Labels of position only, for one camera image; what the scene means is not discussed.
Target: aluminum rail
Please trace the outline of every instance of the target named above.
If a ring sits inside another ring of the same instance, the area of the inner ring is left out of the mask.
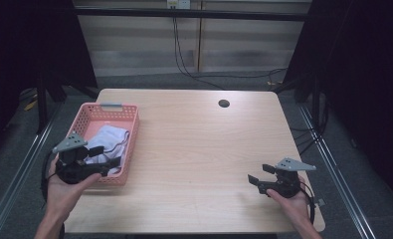
[[[304,13],[238,12],[213,10],[159,9],[159,8],[102,8],[102,7],[27,7],[35,14],[76,14],[82,16],[123,16],[123,17],[172,17],[172,18],[210,18],[304,22],[307,20],[329,19],[331,16],[318,16]]]
[[[38,154],[41,152],[41,148],[43,147],[45,141],[47,140],[47,137],[54,124],[54,118],[56,114],[59,113],[61,107],[62,104],[59,103],[50,121],[48,122],[47,126],[43,129],[43,131],[40,134],[37,134],[35,136],[35,139],[32,142],[32,145],[29,148],[28,152],[26,153],[26,156],[24,157],[22,164],[19,166],[17,173],[13,177],[13,180],[11,181],[9,187],[7,188],[6,192],[4,193],[3,197],[0,200],[0,231],[8,215],[10,214],[10,211],[16,201],[16,198],[27,179],[31,168],[37,159]]]
[[[306,106],[300,106],[301,115],[305,121],[305,124],[309,128],[313,128],[313,122],[311,115]],[[347,207],[348,213],[351,216],[351,219],[354,222],[360,236],[362,239],[376,239],[375,234],[365,216],[363,210],[360,205],[357,203],[354,195],[352,194],[348,184],[346,183],[344,176],[338,168],[338,164],[333,158],[332,154],[325,141],[321,136],[317,134],[316,131],[311,132],[311,136],[313,138],[317,138],[316,147],[322,156],[323,162],[325,163],[330,176],[332,177],[333,182],[335,183],[336,188],[342,200],[344,201],[345,206]]]

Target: gray gripper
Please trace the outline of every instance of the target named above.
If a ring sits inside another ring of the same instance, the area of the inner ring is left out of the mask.
[[[286,157],[281,160],[277,165],[276,168],[286,170],[286,171],[311,171],[316,170],[315,166],[306,164],[304,162],[294,160],[292,158]]]
[[[61,141],[57,146],[53,148],[53,153],[67,151],[77,147],[85,146],[88,142],[85,141],[80,135],[75,131],[69,134],[63,141]]]

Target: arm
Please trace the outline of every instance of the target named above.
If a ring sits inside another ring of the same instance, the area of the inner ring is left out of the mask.
[[[56,159],[51,162],[50,175],[56,168]],[[75,208],[82,193],[101,178],[99,173],[89,176],[78,184],[67,184],[57,174],[48,182],[47,210],[42,219],[35,239],[59,238],[60,229]]]
[[[272,189],[268,189],[267,193],[281,206],[284,214],[290,220],[301,238],[322,238],[310,223],[307,211],[307,198],[301,191],[292,198],[284,198]]]

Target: power outlet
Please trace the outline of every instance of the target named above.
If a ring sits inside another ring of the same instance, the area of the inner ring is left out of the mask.
[[[190,0],[178,0],[178,9],[190,10]]]
[[[167,0],[167,9],[178,9],[178,0]]]

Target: wall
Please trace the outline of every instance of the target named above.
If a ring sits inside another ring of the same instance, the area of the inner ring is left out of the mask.
[[[166,1],[76,0],[76,6],[166,8]],[[191,9],[306,13],[310,1],[191,1]],[[170,18],[80,16],[95,73],[101,76],[177,73]],[[286,68],[301,22],[177,19],[189,72]]]

